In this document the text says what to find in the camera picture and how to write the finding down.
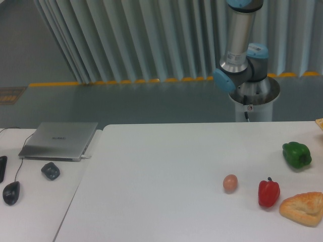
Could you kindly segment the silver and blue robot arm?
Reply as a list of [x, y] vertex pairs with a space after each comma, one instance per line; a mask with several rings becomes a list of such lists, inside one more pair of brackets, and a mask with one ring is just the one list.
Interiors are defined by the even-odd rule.
[[227, 4], [232, 10], [228, 42], [213, 79], [220, 89], [230, 93], [247, 81], [266, 77], [268, 49], [262, 44], [249, 43], [256, 12], [263, 1], [227, 1]]

